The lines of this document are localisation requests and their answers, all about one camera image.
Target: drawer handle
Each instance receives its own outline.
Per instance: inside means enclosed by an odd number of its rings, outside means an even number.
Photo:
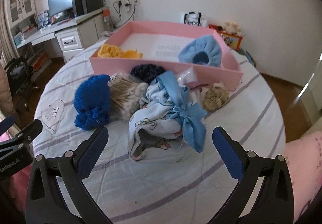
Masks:
[[[74,42],[74,40],[71,40],[71,41],[69,41],[69,42],[64,42],[64,44],[66,45],[66,44],[70,44],[70,43],[72,43],[72,42]]]

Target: screw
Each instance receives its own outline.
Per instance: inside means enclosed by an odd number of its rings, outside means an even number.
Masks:
[[[66,158],[70,158],[71,156],[73,156],[74,152],[73,151],[66,151],[65,152],[65,157]]]
[[[36,157],[36,161],[41,161],[42,160],[42,155],[39,154],[37,157]]]
[[[277,158],[278,158],[279,161],[284,161],[285,160],[285,158],[282,155],[278,155]]]
[[[251,158],[255,158],[256,153],[255,153],[255,152],[253,152],[253,151],[248,151],[248,152],[247,152],[247,155],[248,155],[249,157],[251,157]]]

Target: office chair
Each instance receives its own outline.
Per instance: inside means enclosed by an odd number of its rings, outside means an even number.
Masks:
[[[4,69],[7,73],[12,98],[18,92],[22,94],[17,102],[16,112],[19,112],[18,107],[21,101],[26,100],[32,89],[39,89],[35,82],[31,81],[33,67],[28,65],[24,57],[19,57],[18,59],[13,58]],[[30,110],[26,102],[24,106],[26,111]]]

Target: white tablecloth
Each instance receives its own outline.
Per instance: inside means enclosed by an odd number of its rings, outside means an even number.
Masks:
[[[89,57],[102,43],[68,62],[45,87],[35,113],[44,124],[33,141],[35,156],[62,156],[93,133],[75,127],[73,98],[80,83],[93,75]],[[114,223],[207,223],[237,183],[212,144],[212,131],[217,126],[259,156],[275,157],[284,150],[283,118],[271,89],[244,56],[233,54],[244,72],[242,82],[226,106],[207,115],[202,153],[179,163],[137,163],[127,154],[128,123],[107,125],[108,144],[83,183]],[[78,214],[61,178],[58,181],[71,212]]]

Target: light blue ribbon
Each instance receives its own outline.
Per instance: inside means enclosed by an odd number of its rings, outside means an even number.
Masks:
[[[159,75],[156,81],[168,92],[174,103],[169,119],[177,119],[182,125],[183,137],[197,152],[202,152],[206,138],[206,127],[201,119],[207,114],[198,104],[187,103],[189,88],[181,88],[172,71]]]

